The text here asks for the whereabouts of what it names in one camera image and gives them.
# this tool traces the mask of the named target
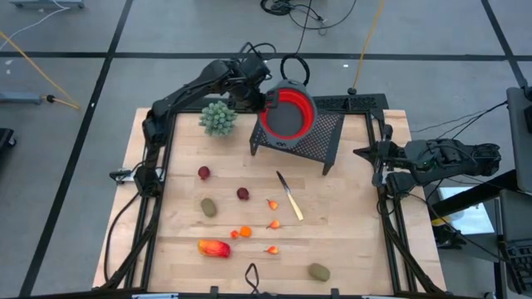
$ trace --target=concrete floor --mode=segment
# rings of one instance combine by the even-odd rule
[[[90,107],[125,3],[86,0],[86,9],[61,12],[14,39],[25,51],[100,54],[35,59],[81,103],[82,111],[47,103],[1,105],[0,127],[13,128],[19,142],[4,159],[0,173],[0,297],[18,295],[84,114],[95,109],[32,294],[90,289],[116,190],[107,175],[122,164],[135,109],[149,106],[194,79],[209,62],[115,58],[97,105]],[[343,17],[351,4],[352,0],[317,0],[313,8],[332,23]],[[532,2],[490,0],[490,4],[514,54],[532,55],[532,19],[528,17]],[[359,53],[377,6],[377,1],[358,0],[352,15],[325,37],[307,32],[301,52]],[[0,2],[0,30],[7,34],[43,16],[43,12]],[[302,13],[296,17],[300,22],[304,19]],[[237,52],[250,41],[272,42],[280,52],[291,52],[300,37],[300,28],[288,17],[264,13],[258,1],[134,0],[117,51],[227,53]],[[2,53],[10,51],[12,48],[6,47]],[[505,54],[480,0],[387,1],[368,52]],[[0,90],[59,95],[23,59],[2,57],[2,53]],[[420,57],[404,61],[399,56],[396,60],[367,60],[358,82],[359,93],[386,93],[390,107],[406,110],[410,127],[416,130],[500,103],[505,100],[505,89],[517,85],[507,61],[441,59],[445,61]],[[268,63],[274,80],[263,84],[265,90],[280,78],[278,63]],[[312,70],[308,91],[316,96],[345,94],[357,71],[356,60],[309,59],[308,64]],[[519,66],[525,77],[532,78],[532,62],[520,61]],[[296,64],[289,62],[287,68],[289,77],[302,76]],[[501,173],[514,167],[507,115],[506,109],[498,109],[461,135],[469,144],[500,145]],[[413,138],[434,138],[445,129],[413,134]],[[456,294],[477,297],[495,289],[488,262],[459,252],[441,252],[441,263],[447,286]]]

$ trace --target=knife blade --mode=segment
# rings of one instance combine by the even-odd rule
[[[288,200],[290,200],[290,203],[292,204],[293,211],[296,213],[296,216],[298,216],[299,221],[303,221],[303,213],[301,213],[301,209],[299,209],[299,206],[296,201],[293,200],[292,193],[290,192],[290,188],[288,184],[286,184],[283,175],[277,171],[277,176],[279,177],[279,180],[281,181],[281,184],[284,187],[284,192],[288,196]]]

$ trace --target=yellow cable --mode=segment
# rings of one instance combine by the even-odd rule
[[[63,105],[70,106],[70,107],[72,107],[72,108],[74,108],[74,109],[78,109],[78,110],[80,109],[78,106],[76,106],[76,105],[74,105],[74,104],[71,104],[71,103],[69,103],[69,102],[67,102],[67,101],[65,101],[65,100],[59,100],[59,99],[57,99],[57,98],[53,98],[53,101],[54,101],[54,102],[57,102],[57,103],[61,103],[61,104],[63,104]]]
[[[70,100],[70,102],[72,102],[73,104],[70,104],[69,106],[74,108],[74,109],[77,109],[77,110],[80,110],[80,105],[75,101],[73,100],[66,91],[64,91],[58,84],[56,84],[56,82],[54,82],[52,79],[50,79],[49,76],[47,76],[47,74],[41,70],[41,68],[39,68],[39,66],[37,66],[37,64],[35,64],[35,62],[33,62],[33,60],[28,57],[26,55],[26,53],[24,53],[24,51],[19,48],[14,42],[12,42],[9,37],[7,37],[2,31],[0,31],[0,37],[3,37],[12,47],[15,48],[15,50],[17,50],[38,72],[39,74],[41,74],[42,77],[44,77],[44,79],[46,79],[48,82],[50,82],[54,87],[56,87],[63,95],[66,96],[66,98],[68,100]]]
[[[367,37],[366,37],[366,41],[364,42],[364,47],[362,48],[360,59],[358,59],[357,76],[355,76],[355,83],[353,83],[352,88],[357,88],[357,81],[358,81],[358,77],[360,76],[360,72],[362,70],[362,60],[364,59],[364,53],[366,53],[367,44],[369,44],[369,40],[372,38],[373,31],[375,31],[375,27],[377,27],[377,21],[379,17],[381,16],[383,7],[384,7],[384,0],[381,0],[381,3],[379,4],[379,8],[377,9],[377,13],[375,14],[375,17],[373,17],[372,28],[369,30],[369,33],[367,34]]]

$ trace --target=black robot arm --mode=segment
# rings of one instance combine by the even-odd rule
[[[458,140],[413,140],[400,147],[391,141],[392,129],[387,125],[382,141],[353,152],[376,167],[372,183],[386,182],[388,194],[403,196],[420,185],[460,174],[490,176],[499,170],[499,146],[494,144],[464,145]],[[409,172],[391,172],[383,180],[383,167]]]
[[[259,53],[244,60],[215,60],[207,65],[198,78],[179,90],[153,103],[142,122],[145,137],[145,161],[135,172],[135,184],[141,196],[157,196],[162,185],[156,173],[160,148],[169,136],[171,119],[192,102],[209,94],[230,94],[234,100],[252,111],[267,106],[267,96],[260,93],[259,85],[269,75],[269,69]],[[276,103],[268,102],[268,107]]]

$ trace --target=wooden tabletop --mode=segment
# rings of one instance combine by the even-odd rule
[[[140,124],[146,112],[136,112],[125,167],[141,160],[144,138]],[[386,110],[385,116],[386,123],[393,126],[393,140],[404,145],[411,138],[405,112]],[[277,150],[259,147],[251,156],[249,137],[256,115],[239,115],[234,133],[225,139],[205,135],[198,119],[196,114],[177,117],[149,291],[208,292],[211,286],[218,286],[220,292],[249,293],[244,273],[254,262],[261,292],[328,294],[337,287],[345,295],[393,293],[382,222],[376,211],[377,191],[371,184],[372,166],[352,153],[368,145],[364,116],[346,115],[336,163],[327,176],[322,176],[319,162]],[[212,174],[205,181],[197,175],[203,165]],[[303,212],[302,222],[297,220],[276,170],[287,180]],[[249,190],[249,201],[238,200],[239,187]],[[133,183],[118,187],[109,223],[135,192]],[[413,193],[423,196],[420,188]],[[215,201],[218,214],[214,218],[202,213],[203,198]],[[279,208],[271,210],[266,199],[277,201]],[[122,215],[113,232],[111,274],[131,249],[139,203],[137,200]],[[445,289],[425,204],[409,197],[402,200],[402,207],[412,255],[433,282]],[[266,229],[274,219],[282,227]],[[253,229],[252,237],[231,239],[230,232],[243,225]],[[202,238],[228,243],[231,257],[202,256],[197,250]],[[270,246],[278,246],[279,255],[264,252]],[[398,252],[397,257],[401,287],[406,290],[404,263]],[[143,261],[141,254],[136,285]],[[314,262],[330,269],[328,282],[308,275],[307,267]],[[103,248],[94,286],[103,284],[102,271]]]

